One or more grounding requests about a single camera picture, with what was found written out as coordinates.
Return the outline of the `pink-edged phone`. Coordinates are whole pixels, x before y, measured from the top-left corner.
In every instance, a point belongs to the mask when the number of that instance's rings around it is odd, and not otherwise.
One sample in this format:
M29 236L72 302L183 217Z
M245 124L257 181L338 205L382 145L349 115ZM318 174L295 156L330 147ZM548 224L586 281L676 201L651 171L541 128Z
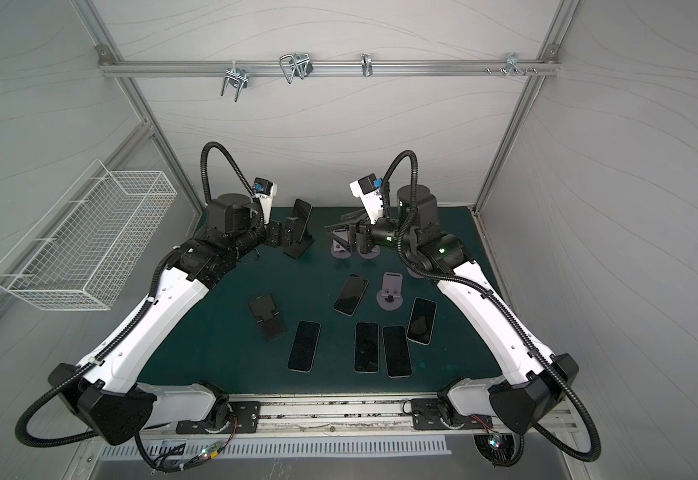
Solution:
M368 285L369 281L366 278L351 274L336 298L333 309L345 316L353 316L367 291Z

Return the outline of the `teal-edged phone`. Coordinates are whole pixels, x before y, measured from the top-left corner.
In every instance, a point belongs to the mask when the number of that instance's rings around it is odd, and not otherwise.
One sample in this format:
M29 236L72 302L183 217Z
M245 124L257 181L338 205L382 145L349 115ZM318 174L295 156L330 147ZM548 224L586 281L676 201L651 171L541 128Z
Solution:
M355 330L354 370L358 373L379 371L379 325L358 322Z

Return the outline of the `purple-edged phone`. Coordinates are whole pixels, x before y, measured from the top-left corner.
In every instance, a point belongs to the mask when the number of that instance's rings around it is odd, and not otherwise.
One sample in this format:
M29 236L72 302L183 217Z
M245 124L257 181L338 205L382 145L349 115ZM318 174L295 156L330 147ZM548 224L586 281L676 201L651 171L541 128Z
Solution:
M391 378L412 375L412 364L406 331L403 326L387 326L382 329L387 373Z

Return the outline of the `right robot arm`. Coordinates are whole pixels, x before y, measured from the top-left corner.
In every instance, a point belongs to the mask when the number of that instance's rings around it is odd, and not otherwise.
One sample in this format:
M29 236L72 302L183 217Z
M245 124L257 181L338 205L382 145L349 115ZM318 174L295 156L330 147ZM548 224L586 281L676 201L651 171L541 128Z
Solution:
M462 416L499 419L515 436L513 465L524 446L522 437L535 430L568 456L593 462L602 453L595 422L572 385L579 366L569 354L556 354L510 309L482 267L456 235L442 230L436 197L423 185L398 192L398 215L389 213L387 184L369 176L350 185L362 209L327 227L332 240L348 252L367 255L392 248L414 275L432 281L461 311L489 347L500 374L493 380L463 379L444 392L442 405ZM562 401L579 414L590 445L578 450L560 440L540 421Z

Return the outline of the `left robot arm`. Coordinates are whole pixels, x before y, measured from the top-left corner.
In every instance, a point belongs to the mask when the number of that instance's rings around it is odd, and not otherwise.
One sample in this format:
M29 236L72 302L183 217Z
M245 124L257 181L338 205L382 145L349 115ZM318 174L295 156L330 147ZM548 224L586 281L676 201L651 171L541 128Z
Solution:
M238 261L263 244L290 247L301 241L310 205L297 201L284 222L271 220L265 194L223 194L210 200L206 221L163 257L148 293L126 319L78 364L59 364L51 389L19 417L15 437L33 448L54 448L101 437L120 445L149 426L202 421L213 411L220 391L203 384L151 387L138 378L149 359L178 325ZM87 431L58 438L30 433L32 417L59 397Z

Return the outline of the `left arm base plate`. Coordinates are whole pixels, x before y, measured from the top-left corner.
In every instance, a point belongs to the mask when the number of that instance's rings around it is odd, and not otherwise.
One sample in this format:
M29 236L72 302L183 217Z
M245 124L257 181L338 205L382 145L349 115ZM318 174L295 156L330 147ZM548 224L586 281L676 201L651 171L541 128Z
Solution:
M211 408L202 420L180 421L176 427L177 434L230 434L255 433L260 418L261 403L255 401L222 400Z

